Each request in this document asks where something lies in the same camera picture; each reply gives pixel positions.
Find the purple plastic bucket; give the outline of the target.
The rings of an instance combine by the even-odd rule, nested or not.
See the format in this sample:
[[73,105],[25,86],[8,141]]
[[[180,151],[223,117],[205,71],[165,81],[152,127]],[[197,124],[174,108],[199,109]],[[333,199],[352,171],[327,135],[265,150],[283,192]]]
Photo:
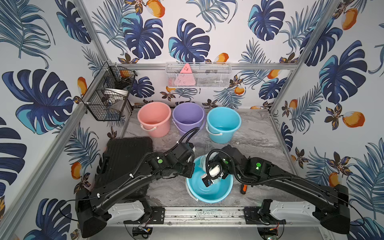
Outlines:
[[181,136],[189,130],[199,127],[199,132],[206,123],[205,109],[195,103],[182,103],[172,112],[172,119]]

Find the pink plastic bucket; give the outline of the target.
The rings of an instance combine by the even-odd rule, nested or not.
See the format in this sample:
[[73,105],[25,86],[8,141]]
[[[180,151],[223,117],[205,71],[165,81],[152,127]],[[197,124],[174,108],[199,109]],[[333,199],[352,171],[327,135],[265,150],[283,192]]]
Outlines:
[[171,108],[162,102],[144,105],[138,112],[138,121],[143,131],[153,138],[166,136],[171,129]]

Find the mint green microfiber cloth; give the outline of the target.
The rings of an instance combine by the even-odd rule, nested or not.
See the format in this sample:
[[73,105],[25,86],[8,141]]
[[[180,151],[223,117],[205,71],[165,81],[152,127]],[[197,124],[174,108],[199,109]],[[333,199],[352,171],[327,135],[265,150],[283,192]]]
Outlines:
[[207,156],[206,156],[206,155],[201,156],[201,158],[200,158],[200,164],[199,164],[199,167],[200,167],[204,172],[206,172],[206,159],[207,159]]

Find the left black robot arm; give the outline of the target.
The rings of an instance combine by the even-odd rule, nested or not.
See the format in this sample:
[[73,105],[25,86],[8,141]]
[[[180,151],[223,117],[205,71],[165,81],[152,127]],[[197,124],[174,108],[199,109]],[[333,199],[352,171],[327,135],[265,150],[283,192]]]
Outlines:
[[107,226],[109,209],[138,189],[170,175],[191,178],[195,164],[193,143],[178,143],[166,152],[146,153],[138,165],[121,178],[76,193],[75,211],[83,238],[89,238]]

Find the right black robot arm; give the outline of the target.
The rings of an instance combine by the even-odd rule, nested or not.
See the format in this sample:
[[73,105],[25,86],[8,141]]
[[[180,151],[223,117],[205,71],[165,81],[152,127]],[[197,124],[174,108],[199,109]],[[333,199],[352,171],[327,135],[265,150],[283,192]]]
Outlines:
[[265,185],[280,189],[314,205],[312,213],[320,225],[338,234],[348,234],[351,228],[349,190],[344,185],[334,187],[316,184],[291,174],[270,161],[259,157],[246,157],[230,145],[211,150],[203,169],[207,186],[218,178],[234,176],[247,186]]

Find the teal bucket with white handle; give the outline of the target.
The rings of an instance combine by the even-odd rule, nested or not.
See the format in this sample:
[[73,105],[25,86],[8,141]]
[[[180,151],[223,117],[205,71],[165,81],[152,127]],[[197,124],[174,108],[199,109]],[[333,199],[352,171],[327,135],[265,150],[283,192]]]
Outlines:
[[207,114],[206,131],[213,142],[226,144],[231,141],[241,124],[241,116],[235,110],[217,107]]

